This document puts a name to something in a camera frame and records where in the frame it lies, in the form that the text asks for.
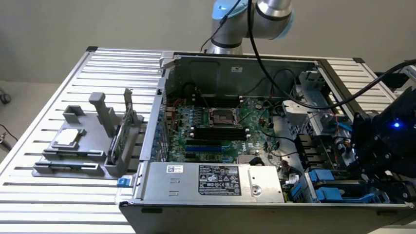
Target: black cable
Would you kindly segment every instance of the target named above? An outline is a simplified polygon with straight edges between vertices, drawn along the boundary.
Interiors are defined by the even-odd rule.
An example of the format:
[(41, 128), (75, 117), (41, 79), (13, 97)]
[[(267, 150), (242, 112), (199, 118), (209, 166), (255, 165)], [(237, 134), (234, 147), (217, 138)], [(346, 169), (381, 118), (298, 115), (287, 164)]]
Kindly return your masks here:
[(261, 112), (261, 114), (259, 114), (259, 116), (258, 116), (258, 122), (257, 122), (261, 133), (262, 133), (263, 135), (266, 135), (267, 137), (270, 137), (270, 138), (286, 139), (286, 140), (289, 140), (290, 142), (294, 143), (294, 140), (291, 140), (290, 138), (283, 137), (283, 136), (273, 136), (273, 135), (267, 134), (267, 133), (262, 130), (261, 125), (259, 125), (259, 119), (261, 119), (261, 117), (262, 117), (265, 111), (266, 111), (266, 108), (265, 108), (265, 110)]
[[(282, 71), (287, 71), (291, 74), (291, 77), (293, 77), (293, 87), (295, 87), (295, 75), (294, 75), (293, 71), (290, 69), (287, 69), (287, 68), (282, 68), (282, 69), (277, 70), (277, 72), (275, 72), (275, 74), (273, 76), (273, 80), (277, 77), (278, 73), (282, 72)], [(274, 95), (274, 88), (273, 88), (273, 86), (270, 87), (270, 95)]]
[(258, 83), (254, 85), (254, 87), (253, 87), (249, 91), (246, 91), (246, 92), (242, 94), (242, 96), (247, 95), (247, 94), (258, 87), (258, 85), (261, 84), (261, 82), (262, 82), (263, 80), (265, 80), (265, 77), (261, 78), (261, 80), (259, 80)]
[(285, 157), (285, 156), (289, 156), (289, 155), (293, 155), (293, 154), (295, 154), (297, 152), (291, 152), (291, 153), (289, 153), (289, 154), (286, 154), (286, 155), (275, 155), (275, 154), (273, 154), (273, 152), (269, 152), (273, 156), (275, 156), (275, 157)]
[(182, 85), (181, 85), (181, 94), (179, 94), (179, 97), (182, 97), (183, 98), (183, 89), (185, 89), (185, 87), (187, 86), (187, 85), (193, 85), (193, 87), (195, 87), (195, 84), (194, 84), (194, 82), (191, 82), (191, 81), (187, 81), (187, 82), (185, 82)]
[(10, 134), (10, 132), (9, 132), (9, 130), (6, 129), (6, 127), (5, 127), (2, 124), (0, 124), (0, 126), (5, 129), (5, 131), (6, 131), (6, 133), (10, 135), (10, 137), (13, 137), (15, 141), (18, 141), (18, 139), (13, 136), (13, 134)]
[[(251, 11), (251, 0), (247, 0), (247, 6), (246, 6), (246, 11), (250, 12)], [(313, 106), (313, 105), (309, 105), (309, 104), (305, 104), (302, 103), (301, 101), (295, 100), (281, 88), (279, 86), (277, 85), (277, 83), (273, 81), (269, 73), (266, 72), (266, 69), (263, 67), (263, 64), (262, 64), (262, 61), (261, 61), (261, 58), (259, 58), (259, 54), (258, 54), (258, 51), (257, 51), (257, 47), (255, 47), (255, 43), (254, 43), (254, 37), (253, 37), (253, 29), (251, 29), (251, 14), (246, 14), (246, 24), (247, 24), (247, 34), (249, 34), (249, 41), (250, 41), (250, 44), (251, 44), (251, 48), (253, 48), (253, 51), (254, 51), (254, 54), (255, 54), (255, 59), (257, 59), (257, 62), (258, 62), (258, 65), (259, 65), (259, 68), (265, 74), (265, 77), (266, 79), (271, 82), (273, 86), (277, 88), (277, 90), (279, 92), (282, 92), (282, 94), (287, 97), (287, 99), (290, 99), (295, 104), (303, 106), (303, 107), (307, 107), (310, 109), (318, 109), (318, 110), (323, 110), (323, 109), (333, 109), (343, 104), (346, 104), (347, 102), (350, 102), (353, 99), (355, 99), (359, 95), (362, 95), (362, 93), (365, 93), (382, 79), (385, 76), (387, 76), (389, 74), (391, 74), (394, 71), (399, 70), (401, 68), (411, 65), (411, 64), (416, 64), (416, 59), (411, 59), (411, 60), (407, 60), (399, 64), (397, 64), (395, 66), (393, 66), (391, 68), (389, 68), (358, 92), (355, 92), (350, 97), (347, 97), (345, 100), (331, 104), (331, 105), (327, 105), (327, 106)]]
[(229, 9), (227, 13), (223, 15), (223, 17), (221, 18), (221, 21), (219, 21), (219, 26), (217, 27), (217, 29), (214, 30), (211, 36), (205, 40), (203, 44), (201, 45), (201, 48), (199, 48), (199, 52), (202, 51), (202, 48), (203, 46), (206, 45), (207, 41), (210, 41), (210, 39), (214, 37), (215, 33), (219, 31), (221, 27), (223, 26), (225, 22), (226, 22), (226, 19), (227, 19), (227, 15), (231, 13), (231, 11), (234, 10), (235, 6), (238, 5), (241, 0), (237, 0), (234, 2), (234, 5), (233, 7)]

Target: metal bracket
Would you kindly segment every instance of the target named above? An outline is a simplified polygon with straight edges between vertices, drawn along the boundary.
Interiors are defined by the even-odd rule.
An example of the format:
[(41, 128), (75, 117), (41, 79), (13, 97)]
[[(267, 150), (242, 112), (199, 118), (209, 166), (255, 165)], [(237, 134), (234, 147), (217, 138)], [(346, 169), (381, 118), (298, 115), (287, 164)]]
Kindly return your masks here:
[(174, 53), (173, 52), (162, 52), (158, 59), (158, 65), (161, 69), (166, 69), (167, 67), (174, 65)]
[(325, 80), (317, 71), (306, 71), (299, 73), (298, 80), (303, 90), (319, 90), (325, 84)]
[(303, 107), (290, 100), (282, 102), (282, 110), (286, 118), (290, 120), (290, 124), (298, 126), (305, 122), (306, 114), (315, 112), (314, 109)]

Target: blue latch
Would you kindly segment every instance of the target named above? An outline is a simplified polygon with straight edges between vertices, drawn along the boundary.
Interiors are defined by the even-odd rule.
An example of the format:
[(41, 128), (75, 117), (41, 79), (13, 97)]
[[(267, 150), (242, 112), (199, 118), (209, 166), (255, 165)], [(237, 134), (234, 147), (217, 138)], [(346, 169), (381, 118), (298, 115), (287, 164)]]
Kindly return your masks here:
[(334, 180), (330, 170), (325, 169), (314, 169), (309, 171), (309, 178), (311, 182), (317, 182), (319, 180)]
[(129, 178), (118, 178), (117, 188), (127, 188), (127, 187), (130, 187), (130, 179)]
[(317, 200), (321, 202), (370, 203), (374, 198), (374, 194), (365, 194), (361, 197), (341, 197), (337, 188), (318, 188), (314, 192)]

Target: warning label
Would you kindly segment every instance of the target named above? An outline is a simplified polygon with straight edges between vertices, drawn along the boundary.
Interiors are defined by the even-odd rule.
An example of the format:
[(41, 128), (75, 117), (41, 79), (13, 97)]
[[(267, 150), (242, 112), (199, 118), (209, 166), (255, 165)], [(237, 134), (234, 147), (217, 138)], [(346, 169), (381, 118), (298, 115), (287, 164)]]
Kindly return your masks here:
[(241, 196), (237, 166), (199, 166), (199, 195)]

